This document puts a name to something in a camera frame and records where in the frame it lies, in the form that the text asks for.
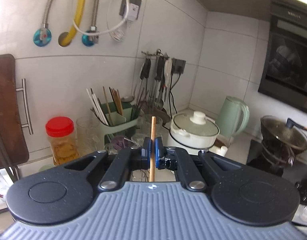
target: round black cover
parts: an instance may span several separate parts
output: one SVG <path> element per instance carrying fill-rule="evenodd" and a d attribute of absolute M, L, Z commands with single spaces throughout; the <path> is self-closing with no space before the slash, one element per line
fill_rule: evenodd
<path fill-rule="evenodd" d="M 263 227 L 291 221 L 300 202 L 289 181 L 248 166 L 222 173 L 211 197 L 227 217 Z"/>
<path fill-rule="evenodd" d="M 77 217 L 91 204 L 93 190 L 81 171 L 55 167 L 16 181 L 7 193 L 15 219 L 57 224 Z"/>

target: wooden cutting board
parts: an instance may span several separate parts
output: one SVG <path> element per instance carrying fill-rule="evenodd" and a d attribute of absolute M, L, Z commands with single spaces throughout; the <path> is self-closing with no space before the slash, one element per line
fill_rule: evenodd
<path fill-rule="evenodd" d="M 5 148 L 13 164 L 20 164 L 28 161 L 29 152 L 21 128 L 15 89 L 15 58 L 11 54 L 0 55 L 0 149 Z"/>

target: utensil holder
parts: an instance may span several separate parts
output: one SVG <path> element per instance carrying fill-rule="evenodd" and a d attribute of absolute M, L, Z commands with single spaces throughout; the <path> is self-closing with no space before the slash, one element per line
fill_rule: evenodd
<path fill-rule="evenodd" d="M 107 106 L 105 104 L 101 105 L 103 113 L 106 115 L 109 120 L 109 113 Z M 109 108 L 111 112 L 111 119 L 113 126 L 105 125 L 100 122 L 99 124 L 99 140 L 100 147 L 103 149 L 105 145 L 105 136 L 108 135 L 110 139 L 113 138 L 114 134 L 123 134 L 127 137 L 131 137 L 135 133 L 136 125 L 138 123 L 138 117 L 131 120 L 133 113 L 133 108 L 130 103 L 122 103 L 123 116 L 117 113 L 116 107 L 113 102 L 109 103 Z"/>

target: black power cord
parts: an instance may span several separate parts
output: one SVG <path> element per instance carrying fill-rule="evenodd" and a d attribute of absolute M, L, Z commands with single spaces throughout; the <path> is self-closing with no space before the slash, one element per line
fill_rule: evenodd
<path fill-rule="evenodd" d="M 172 85 L 172 76 L 173 76 L 173 74 L 172 74 L 171 79 L 170 79 L 170 84 L 171 84 L 171 87 L 170 87 L 170 90 L 169 90 L 169 111 L 170 111 L 170 117 L 172 117 L 172 107 L 171 107 L 171 102 L 170 102 L 170 95 L 172 96 L 172 105 L 173 105 L 173 107 L 174 107 L 174 109 L 175 109 L 176 114 L 178 114 L 177 109 L 176 109 L 176 107 L 175 107 L 175 98 L 174 98 L 174 96 L 173 96 L 173 94 L 172 94 L 172 89 L 173 89 L 174 86 L 178 83 L 178 81 L 179 81 L 179 79 L 180 79 L 180 75 L 181 75 L 181 74 L 179 74 L 179 76 L 178 76 L 176 82 L 175 82 L 173 85 Z"/>

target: electric kettle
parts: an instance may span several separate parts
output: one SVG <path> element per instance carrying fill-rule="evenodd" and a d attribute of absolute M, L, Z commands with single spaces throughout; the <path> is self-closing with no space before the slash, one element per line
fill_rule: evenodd
<path fill-rule="evenodd" d="M 249 108 L 245 102 L 239 98 L 227 96 L 216 120 L 216 124 L 220 129 L 220 134 L 229 140 L 246 128 L 248 120 Z"/>

